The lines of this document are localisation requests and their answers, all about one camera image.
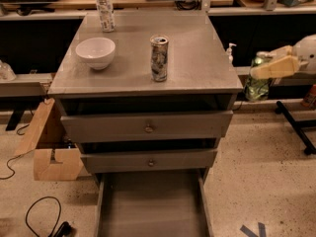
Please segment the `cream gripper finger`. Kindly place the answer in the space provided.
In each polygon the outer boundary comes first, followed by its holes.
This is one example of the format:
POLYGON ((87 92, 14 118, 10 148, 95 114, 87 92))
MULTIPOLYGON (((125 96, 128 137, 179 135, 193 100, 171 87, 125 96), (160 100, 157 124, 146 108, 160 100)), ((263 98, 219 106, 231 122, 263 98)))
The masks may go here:
POLYGON ((293 75, 298 71, 299 62, 295 56, 287 55, 279 59, 273 59, 270 62, 253 67, 250 75, 254 79, 273 79, 293 75))
POLYGON ((280 48, 274 49, 268 52, 268 57, 274 59, 280 59, 289 55, 292 55, 293 46, 285 45, 280 48))

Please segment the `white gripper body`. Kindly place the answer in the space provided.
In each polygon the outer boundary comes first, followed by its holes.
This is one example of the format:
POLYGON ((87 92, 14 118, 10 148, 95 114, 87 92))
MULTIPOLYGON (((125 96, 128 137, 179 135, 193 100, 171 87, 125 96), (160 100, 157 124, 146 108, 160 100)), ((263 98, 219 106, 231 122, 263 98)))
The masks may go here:
POLYGON ((292 53, 298 58, 300 71, 316 71, 316 35, 298 41, 292 53))

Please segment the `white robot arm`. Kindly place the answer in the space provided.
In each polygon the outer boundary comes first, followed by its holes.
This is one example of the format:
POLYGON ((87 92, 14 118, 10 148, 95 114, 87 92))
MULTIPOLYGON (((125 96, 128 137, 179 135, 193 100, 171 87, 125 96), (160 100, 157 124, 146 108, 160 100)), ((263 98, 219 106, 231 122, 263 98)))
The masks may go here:
POLYGON ((297 72, 312 74, 316 70, 316 35, 305 37, 295 45, 286 45, 268 53, 270 60, 250 69, 254 79, 275 79, 297 72))

